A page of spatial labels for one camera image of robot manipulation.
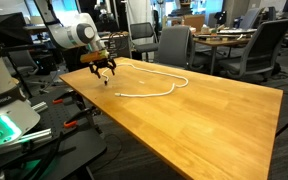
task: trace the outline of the whiteboard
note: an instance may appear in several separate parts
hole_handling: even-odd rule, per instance
[[[276,11],[282,11],[286,0],[261,0],[260,8],[274,6]]]

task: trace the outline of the green led light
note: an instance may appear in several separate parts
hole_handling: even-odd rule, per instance
[[[14,140],[22,134],[22,131],[14,124],[14,122],[6,115],[0,116],[0,122],[4,127],[7,127],[7,134],[10,134],[11,139]]]

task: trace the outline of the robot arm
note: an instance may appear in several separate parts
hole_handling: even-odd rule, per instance
[[[55,15],[52,0],[34,0],[34,2],[49,30],[50,38],[57,48],[71,49],[87,46],[90,52],[81,57],[81,62],[90,63],[91,72],[99,78],[98,68],[108,67],[114,74],[115,62],[109,57],[104,44],[100,43],[97,28],[89,14],[79,14],[76,17],[77,23],[64,27]]]

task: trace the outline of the white cable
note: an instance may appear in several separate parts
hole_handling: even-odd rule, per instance
[[[185,80],[185,83],[182,84],[182,85],[176,85],[175,83],[172,84],[172,88],[167,91],[167,92],[163,92],[163,93],[157,93],[157,94],[123,94],[123,93],[115,93],[115,96],[123,96],[123,97],[152,97],[152,96],[164,96],[164,95],[167,95],[167,94],[170,94],[171,92],[173,92],[173,90],[175,89],[175,87],[178,87],[178,88],[182,88],[182,87],[185,87],[187,86],[188,84],[188,79],[183,77],[183,76],[177,76],[177,75],[174,75],[174,74],[168,74],[168,73],[163,73],[163,72],[159,72],[159,71],[152,71],[152,70],[148,70],[148,69],[143,69],[143,68],[138,68],[138,67],[135,67],[133,64],[130,64],[130,63],[120,63],[120,64],[117,64],[117,66],[131,66],[133,67],[134,69],[136,70],[140,70],[140,71],[146,71],[146,72],[150,72],[150,73],[155,73],[155,74],[162,74],[162,75],[166,75],[166,76],[171,76],[171,77],[175,77],[175,78],[179,78],[179,79],[183,79]],[[104,76],[106,78],[106,82],[109,81],[109,77],[105,74],[105,72],[109,70],[108,68],[105,69],[103,72],[102,72],[102,76]]]

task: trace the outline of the floor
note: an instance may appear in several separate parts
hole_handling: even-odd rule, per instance
[[[280,129],[288,122],[288,49],[283,49],[277,62],[281,65],[281,72],[261,85],[284,90],[278,122]],[[49,76],[37,78],[52,80]],[[44,90],[52,91],[57,88],[67,86],[57,81]],[[31,86],[31,89],[33,95],[40,92],[38,86]],[[104,132],[108,147],[102,157],[89,165],[95,179],[184,179],[107,116],[95,116],[94,120]],[[268,179],[288,179],[288,129],[275,140]]]

